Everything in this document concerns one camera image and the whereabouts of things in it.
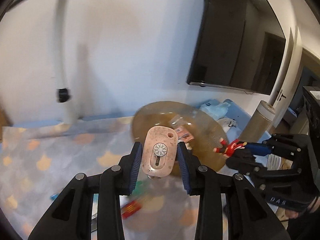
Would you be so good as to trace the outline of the person's right hand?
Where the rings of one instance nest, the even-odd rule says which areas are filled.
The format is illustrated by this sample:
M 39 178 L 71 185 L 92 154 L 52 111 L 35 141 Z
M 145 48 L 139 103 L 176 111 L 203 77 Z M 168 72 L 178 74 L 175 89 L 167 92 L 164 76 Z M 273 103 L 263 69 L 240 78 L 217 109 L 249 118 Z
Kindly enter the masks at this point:
M 308 209 L 301 211 L 301 212 L 288 210 L 288 209 L 285 210 L 285 216 L 288 219 L 297 219 L 299 217 L 302 217 L 303 215 L 306 215 L 307 213 L 309 213 Z

